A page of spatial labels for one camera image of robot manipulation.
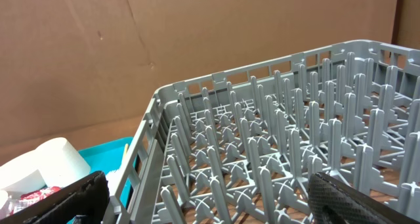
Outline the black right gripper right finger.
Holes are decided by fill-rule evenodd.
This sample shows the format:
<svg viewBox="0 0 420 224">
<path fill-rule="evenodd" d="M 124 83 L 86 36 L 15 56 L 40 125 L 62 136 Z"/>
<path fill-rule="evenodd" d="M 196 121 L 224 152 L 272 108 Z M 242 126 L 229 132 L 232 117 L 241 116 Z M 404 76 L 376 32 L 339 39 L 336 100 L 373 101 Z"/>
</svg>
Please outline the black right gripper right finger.
<svg viewBox="0 0 420 224">
<path fill-rule="evenodd" d="M 308 205 L 315 223 L 419 224 L 323 172 L 310 176 Z"/>
</svg>

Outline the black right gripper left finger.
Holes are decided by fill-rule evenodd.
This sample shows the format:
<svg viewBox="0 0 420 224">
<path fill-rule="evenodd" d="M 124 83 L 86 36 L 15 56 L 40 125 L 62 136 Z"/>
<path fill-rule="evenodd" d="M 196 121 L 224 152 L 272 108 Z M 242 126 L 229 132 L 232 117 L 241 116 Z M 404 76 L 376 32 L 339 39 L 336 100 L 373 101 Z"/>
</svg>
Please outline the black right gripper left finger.
<svg viewBox="0 0 420 224">
<path fill-rule="evenodd" d="M 64 187 L 45 199 L 1 220 L 1 224 L 101 223 L 110 201 L 103 171 Z"/>
</svg>

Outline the red snack wrapper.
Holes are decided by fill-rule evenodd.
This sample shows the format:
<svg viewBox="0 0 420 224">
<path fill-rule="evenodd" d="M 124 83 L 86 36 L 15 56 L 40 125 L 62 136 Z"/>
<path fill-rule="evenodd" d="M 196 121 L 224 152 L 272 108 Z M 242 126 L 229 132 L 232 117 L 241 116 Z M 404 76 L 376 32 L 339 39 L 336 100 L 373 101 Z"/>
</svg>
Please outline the red snack wrapper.
<svg viewBox="0 0 420 224">
<path fill-rule="evenodd" d="M 60 187 L 46 187 L 27 194 L 23 194 L 18 199 L 12 199 L 9 215 L 17 213 L 60 190 Z"/>
</svg>

